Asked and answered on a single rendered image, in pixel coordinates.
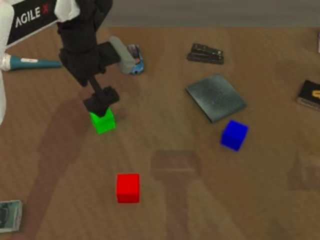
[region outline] white label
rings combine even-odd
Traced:
[[[37,59],[21,58],[22,63],[37,63]]]

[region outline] table surface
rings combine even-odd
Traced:
[[[139,44],[145,73],[117,65],[117,128],[97,135],[81,88],[65,69],[4,74],[0,196],[25,203],[21,232],[1,240],[317,240],[320,113],[295,102],[319,81],[313,28],[110,28]],[[192,43],[224,50],[225,64],[189,62]],[[11,48],[58,59],[52,27]],[[211,124],[185,87],[222,74],[246,109]],[[219,143],[230,119],[249,126],[239,152]],[[139,173],[141,203],[118,204],[118,173]]]

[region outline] gray wall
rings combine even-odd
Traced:
[[[319,26],[320,0],[114,0],[109,26]]]

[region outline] teal marker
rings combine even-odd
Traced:
[[[5,53],[0,67],[3,71],[11,71],[11,70],[19,70],[19,69],[61,68],[62,64],[59,61],[21,58],[21,57],[12,56]]]

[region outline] red letter x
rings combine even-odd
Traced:
[[[42,6],[42,13],[43,14],[46,14],[46,13],[48,13],[49,12],[49,4],[48,3],[45,3],[45,4],[43,4],[43,6]]]

